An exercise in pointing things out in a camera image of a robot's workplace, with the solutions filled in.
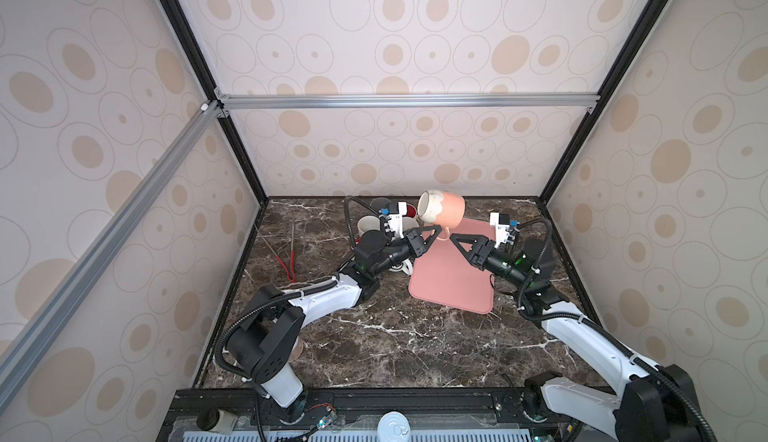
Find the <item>light grey ceramic mug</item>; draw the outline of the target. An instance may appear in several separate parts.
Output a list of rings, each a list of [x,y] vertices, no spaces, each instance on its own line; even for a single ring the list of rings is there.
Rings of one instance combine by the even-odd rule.
[[[402,218],[402,228],[403,231],[406,232],[411,229],[419,228],[420,224],[417,222],[415,218],[411,217],[403,217]]]

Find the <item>beige ceramic mug back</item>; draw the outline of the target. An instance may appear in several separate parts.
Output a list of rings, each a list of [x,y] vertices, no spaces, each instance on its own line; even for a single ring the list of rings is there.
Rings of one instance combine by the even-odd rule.
[[[451,231],[462,222],[466,203],[463,197],[440,190],[422,193],[417,203],[417,215],[426,225],[441,227],[438,239],[448,241]]]

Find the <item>white ceramic mug back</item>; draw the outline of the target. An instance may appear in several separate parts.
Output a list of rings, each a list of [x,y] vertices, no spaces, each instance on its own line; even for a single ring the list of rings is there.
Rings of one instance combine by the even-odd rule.
[[[405,274],[406,276],[410,277],[413,274],[413,263],[410,259],[404,260],[399,265],[396,265],[391,268],[392,272],[401,272]]]

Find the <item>pinkish white ceramic mug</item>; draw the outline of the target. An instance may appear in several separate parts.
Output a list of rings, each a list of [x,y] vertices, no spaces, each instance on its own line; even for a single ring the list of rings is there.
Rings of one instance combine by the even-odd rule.
[[[377,216],[364,216],[360,218],[357,222],[357,232],[358,236],[361,237],[363,234],[370,232],[370,231],[380,231],[381,225],[380,225],[380,219]]]

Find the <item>dark grey ceramic mug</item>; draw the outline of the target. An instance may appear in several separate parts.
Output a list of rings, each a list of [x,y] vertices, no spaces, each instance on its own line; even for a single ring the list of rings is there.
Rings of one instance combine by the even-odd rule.
[[[370,207],[376,211],[380,212],[382,209],[386,209],[388,205],[391,203],[391,200],[388,198],[375,198],[370,202]]]

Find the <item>white ceramic mug front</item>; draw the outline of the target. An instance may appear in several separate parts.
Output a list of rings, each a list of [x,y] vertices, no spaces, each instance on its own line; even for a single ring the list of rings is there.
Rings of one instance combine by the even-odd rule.
[[[417,216],[417,209],[414,205],[407,203],[406,204],[406,217],[408,218],[415,218]]]

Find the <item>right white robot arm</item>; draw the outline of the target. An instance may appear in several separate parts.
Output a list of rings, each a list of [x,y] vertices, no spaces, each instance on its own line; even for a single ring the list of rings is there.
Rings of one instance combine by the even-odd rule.
[[[514,286],[512,295],[523,319],[572,349],[611,388],[604,392],[546,371],[525,382],[525,416],[536,423],[569,417],[616,441],[715,440],[685,370],[634,351],[552,285],[553,228],[547,219],[541,223],[544,236],[529,238],[521,247],[513,239],[521,225],[499,230],[497,241],[482,235],[450,238],[471,266]]]

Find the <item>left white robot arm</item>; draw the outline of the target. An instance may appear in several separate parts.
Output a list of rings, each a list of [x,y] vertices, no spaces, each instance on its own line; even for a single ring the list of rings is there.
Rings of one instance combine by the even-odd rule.
[[[375,213],[377,230],[357,236],[348,229],[350,248],[326,279],[299,289],[259,289],[239,317],[217,339],[213,358],[222,370],[246,379],[255,392],[291,413],[306,406],[306,390],[289,364],[302,329],[337,311],[354,308],[380,287],[379,275],[429,251],[442,228],[405,230],[405,203]]]

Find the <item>pink plastic tray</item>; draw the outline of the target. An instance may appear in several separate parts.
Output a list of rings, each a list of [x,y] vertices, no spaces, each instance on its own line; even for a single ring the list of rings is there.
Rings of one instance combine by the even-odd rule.
[[[415,260],[409,282],[412,297],[477,314],[492,311],[490,274],[472,267],[449,239],[436,240]]]

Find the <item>aluminium crossbar back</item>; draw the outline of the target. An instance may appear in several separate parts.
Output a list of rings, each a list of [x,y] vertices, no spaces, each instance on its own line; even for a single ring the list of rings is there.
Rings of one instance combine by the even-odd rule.
[[[245,96],[224,94],[222,110],[594,107],[597,93]]]

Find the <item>aluminium crossbar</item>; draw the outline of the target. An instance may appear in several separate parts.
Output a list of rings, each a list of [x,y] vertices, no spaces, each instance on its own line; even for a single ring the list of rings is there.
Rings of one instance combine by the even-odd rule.
[[[222,110],[594,107],[597,93],[245,96],[224,94]]]
[[[223,104],[211,100],[198,111],[123,206],[1,358],[1,410],[6,411],[27,379],[145,217]]]

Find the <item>brown tape roll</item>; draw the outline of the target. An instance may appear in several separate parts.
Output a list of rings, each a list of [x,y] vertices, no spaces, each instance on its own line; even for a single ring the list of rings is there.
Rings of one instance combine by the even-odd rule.
[[[293,362],[297,360],[302,355],[303,350],[304,350],[304,341],[301,338],[298,338],[290,353],[289,361]]]

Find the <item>white round can lid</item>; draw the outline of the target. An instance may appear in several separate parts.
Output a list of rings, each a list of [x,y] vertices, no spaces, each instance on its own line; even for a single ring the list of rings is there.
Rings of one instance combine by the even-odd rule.
[[[397,411],[384,414],[377,425],[379,442],[410,442],[412,430],[405,415]]]

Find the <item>aluminium crossbar left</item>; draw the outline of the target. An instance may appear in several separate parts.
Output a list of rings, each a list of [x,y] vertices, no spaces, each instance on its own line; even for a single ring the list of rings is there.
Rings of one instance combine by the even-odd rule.
[[[211,100],[198,111],[123,206],[1,358],[1,410],[6,411],[27,379],[145,217],[223,104]]]

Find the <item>red handled chopstick right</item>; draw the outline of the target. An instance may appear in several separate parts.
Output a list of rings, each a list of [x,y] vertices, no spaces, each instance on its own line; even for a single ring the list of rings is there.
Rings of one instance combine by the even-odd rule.
[[[289,281],[290,283],[295,283],[297,281],[296,271],[295,271],[295,223],[291,222],[291,239],[290,239],[290,254],[289,254],[289,265],[288,265],[288,272],[289,272]]]

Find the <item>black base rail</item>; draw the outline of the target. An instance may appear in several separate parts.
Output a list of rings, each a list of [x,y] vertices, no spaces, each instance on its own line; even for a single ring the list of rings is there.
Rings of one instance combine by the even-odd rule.
[[[229,441],[374,441],[380,419],[405,416],[413,441],[600,441],[602,435],[567,416],[531,421],[521,391],[500,388],[330,388],[308,393],[306,413],[294,423],[251,389],[191,389],[176,393],[161,424],[160,441],[221,441],[197,418],[221,409],[235,418]]]

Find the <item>black corner frame post right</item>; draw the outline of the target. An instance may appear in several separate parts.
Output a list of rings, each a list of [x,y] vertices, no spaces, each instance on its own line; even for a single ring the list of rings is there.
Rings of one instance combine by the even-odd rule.
[[[552,176],[540,194],[540,206],[546,207],[555,195],[555,192],[563,182],[568,170],[586,143],[600,116],[607,108],[608,103],[611,101],[622,80],[629,72],[630,67],[635,62],[639,52],[647,42],[670,2],[671,0],[648,0],[642,7],[639,17],[630,31],[626,42],[621,47],[606,79],[597,92],[599,99],[596,105],[586,112],[585,116],[577,126],[575,134],[571,138],[571,141],[555,167]]]

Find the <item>black corner frame post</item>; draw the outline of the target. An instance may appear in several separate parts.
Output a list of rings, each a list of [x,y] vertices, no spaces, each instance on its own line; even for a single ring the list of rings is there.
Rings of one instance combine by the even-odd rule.
[[[647,42],[670,2],[671,0],[648,0],[642,7],[639,17],[630,31],[626,42],[621,47],[606,79],[597,92],[599,99],[596,105],[586,112],[585,116],[577,126],[575,134],[571,138],[571,141],[555,167],[552,176],[540,194],[540,206],[546,207],[555,195],[555,192],[563,182],[568,170],[586,143],[600,116],[607,108],[608,103],[611,101],[622,80],[629,72],[630,67],[635,62],[639,52]]]
[[[208,63],[205,59],[197,37],[194,35],[192,27],[184,13],[184,9],[179,0],[158,0],[164,11],[168,23],[179,42],[182,51],[192,69],[192,72],[202,88],[207,101],[222,102],[223,99],[218,95],[218,85],[211,73]],[[248,182],[257,202],[264,206],[268,201],[264,187],[262,186],[251,159],[246,151],[242,137],[240,136],[234,121],[227,111],[218,118],[219,125],[229,143],[235,158],[242,169],[246,181]]]

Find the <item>black corner frame post left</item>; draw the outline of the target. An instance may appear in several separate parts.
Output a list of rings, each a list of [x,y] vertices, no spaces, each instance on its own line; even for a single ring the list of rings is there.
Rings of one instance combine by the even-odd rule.
[[[182,51],[192,69],[192,72],[202,88],[207,101],[222,102],[223,99],[218,95],[218,85],[211,73],[208,63],[205,59],[197,37],[194,35],[192,27],[184,13],[184,9],[179,0],[158,0],[164,11],[168,23],[179,42]],[[242,137],[240,136],[234,121],[227,111],[218,118],[219,125],[229,143],[235,158],[242,169],[246,181],[248,182],[257,202],[264,206],[268,201],[264,187],[262,186],[251,159],[246,151]]]

